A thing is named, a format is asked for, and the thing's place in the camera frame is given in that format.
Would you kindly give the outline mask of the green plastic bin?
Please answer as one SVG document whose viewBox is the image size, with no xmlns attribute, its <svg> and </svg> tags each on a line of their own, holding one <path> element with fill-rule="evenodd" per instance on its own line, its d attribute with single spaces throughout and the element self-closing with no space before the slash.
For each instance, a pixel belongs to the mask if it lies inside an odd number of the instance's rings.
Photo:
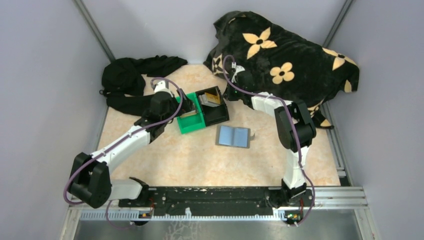
<svg viewBox="0 0 424 240">
<path fill-rule="evenodd" d="M 196 114 L 176 118 L 181 134 L 188 134 L 206 127 L 201 105 L 195 92 L 186 94 L 188 99 L 192 100 L 196 109 Z"/>
</svg>

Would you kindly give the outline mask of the gold VIP card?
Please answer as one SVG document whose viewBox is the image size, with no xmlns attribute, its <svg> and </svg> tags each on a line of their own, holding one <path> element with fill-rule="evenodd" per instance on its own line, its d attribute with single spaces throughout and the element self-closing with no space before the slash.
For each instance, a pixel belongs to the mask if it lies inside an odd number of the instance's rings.
<svg viewBox="0 0 424 240">
<path fill-rule="evenodd" d="M 215 105 L 221 104 L 221 98 L 218 94 L 212 94 L 212 93 L 209 93 L 209 92 L 205 92 L 204 96 L 205 96 L 208 104 L 215 104 Z"/>
</svg>

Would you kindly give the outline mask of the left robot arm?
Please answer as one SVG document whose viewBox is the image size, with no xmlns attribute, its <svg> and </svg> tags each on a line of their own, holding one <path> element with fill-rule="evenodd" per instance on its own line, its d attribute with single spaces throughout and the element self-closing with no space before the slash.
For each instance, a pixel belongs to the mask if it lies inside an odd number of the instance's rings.
<svg viewBox="0 0 424 240">
<path fill-rule="evenodd" d="M 181 89 L 177 92 L 179 99 L 166 91 L 154 93 L 150 96 L 150 107 L 125 134 L 101 150 L 79 153 L 63 190 L 64 200 L 76 205 L 68 197 L 71 194 L 79 199 L 79 204 L 94 209 L 113 200 L 131 200 L 138 207 L 146 206 L 150 200 L 150 193 L 144 190 L 146 183 L 135 177 L 112 180 L 111 174 L 137 150 L 156 140 L 170 121 L 195 109 Z"/>
</svg>

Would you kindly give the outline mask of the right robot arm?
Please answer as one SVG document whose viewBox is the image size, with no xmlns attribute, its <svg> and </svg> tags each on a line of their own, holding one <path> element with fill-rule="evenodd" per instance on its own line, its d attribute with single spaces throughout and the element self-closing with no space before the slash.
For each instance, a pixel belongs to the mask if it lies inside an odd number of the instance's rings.
<svg viewBox="0 0 424 240">
<path fill-rule="evenodd" d="M 268 92 L 248 92 L 237 87 L 226 74 L 224 78 L 235 90 L 251 96 L 254 110 L 275 117 L 278 138 L 286 149 L 287 162 L 281 184 L 281 199 L 287 206 L 295 206 L 307 190 L 304 165 L 312 140 L 317 135 L 306 105 L 303 102 L 285 101 Z"/>
</svg>

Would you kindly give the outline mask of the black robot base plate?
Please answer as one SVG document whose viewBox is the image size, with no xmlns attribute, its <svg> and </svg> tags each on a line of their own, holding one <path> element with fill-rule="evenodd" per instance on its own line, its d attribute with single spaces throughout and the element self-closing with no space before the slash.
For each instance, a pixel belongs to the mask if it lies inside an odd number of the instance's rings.
<svg viewBox="0 0 424 240">
<path fill-rule="evenodd" d="M 312 191 L 294 202 L 285 200 L 280 187 L 172 187 L 155 186 L 142 190 L 137 199 L 122 199 L 121 208 L 152 208 L 155 217 L 182 216 L 189 209 L 194 217 L 271 216 L 283 207 L 307 209 Z"/>
</svg>

